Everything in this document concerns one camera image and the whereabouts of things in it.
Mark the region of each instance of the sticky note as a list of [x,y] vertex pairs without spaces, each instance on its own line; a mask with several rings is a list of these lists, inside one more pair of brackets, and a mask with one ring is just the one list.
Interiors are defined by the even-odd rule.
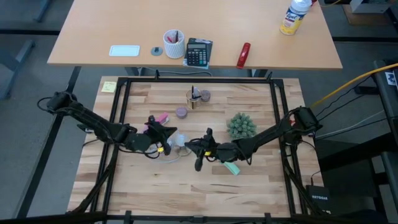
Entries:
[[139,55],[139,45],[112,45],[109,50],[111,57],[137,57]]
[[101,92],[103,93],[114,93],[116,89],[116,82],[104,82]]

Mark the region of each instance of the wooden tabletop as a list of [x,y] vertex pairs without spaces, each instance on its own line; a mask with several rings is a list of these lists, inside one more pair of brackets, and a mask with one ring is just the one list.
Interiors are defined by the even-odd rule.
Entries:
[[[117,77],[103,77],[99,86],[94,112],[109,118],[113,93],[102,93],[105,81]],[[298,79],[284,79],[289,108],[304,105]],[[186,105],[185,93],[192,83],[133,83],[125,123],[144,128],[150,114],[169,113],[166,126],[178,127],[190,139],[200,138],[207,127],[212,128],[217,142],[230,142],[226,123],[237,112],[250,115],[257,131],[275,125],[272,100],[268,84],[198,83],[199,89],[211,91],[211,100],[199,109],[190,111],[185,119],[174,113]],[[124,89],[121,92],[120,105]],[[95,139],[88,134],[86,142]],[[310,138],[304,140],[312,143]],[[83,148],[68,209],[74,209],[95,184],[103,143],[96,141]],[[241,173],[234,176],[218,162],[203,161],[201,172],[194,169],[196,156],[190,154],[178,161],[161,164],[159,160],[176,158],[172,151],[168,157],[150,160],[142,155],[120,152],[114,176],[110,213],[123,215],[131,210],[135,215],[206,215],[228,217],[262,217],[269,212],[273,217],[289,217],[284,176],[278,141],[272,141],[253,155],[252,165],[236,161]],[[317,155],[308,144],[298,146],[298,159],[303,184],[319,171]],[[320,174],[314,176],[317,185],[323,185]],[[297,211],[300,211],[298,193],[293,187]],[[101,191],[99,205],[103,201]]]
[[[245,42],[246,68],[342,68],[319,3],[293,35],[279,27],[291,0],[75,0],[48,63],[182,67],[182,58],[155,57],[163,34],[181,30],[212,40],[210,66],[234,68]],[[138,57],[110,57],[112,45],[140,45]]]

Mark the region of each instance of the pink toy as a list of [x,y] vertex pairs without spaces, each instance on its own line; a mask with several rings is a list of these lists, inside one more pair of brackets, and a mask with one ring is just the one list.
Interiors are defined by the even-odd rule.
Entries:
[[[165,123],[169,122],[169,114],[164,112],[162,113],[158,118],[156,118],[156,121],[159,122],[161,125],[164,125]],[[144,131],[148,130],[148,126],[145,125]]]

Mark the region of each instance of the calculator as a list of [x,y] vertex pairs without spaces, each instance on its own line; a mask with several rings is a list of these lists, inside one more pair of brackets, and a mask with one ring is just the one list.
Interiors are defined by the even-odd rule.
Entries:
[[207,56],[206,44],[187,44],[188,66],[207,66]]

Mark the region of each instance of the yellow label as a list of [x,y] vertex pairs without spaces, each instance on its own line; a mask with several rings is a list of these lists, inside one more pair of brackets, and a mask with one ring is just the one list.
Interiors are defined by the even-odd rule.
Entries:
[[290,9],[287,11],[285,19],[280,26],[280,31],[287,35],[293,35],[301,25],[305,15],[298,15]]

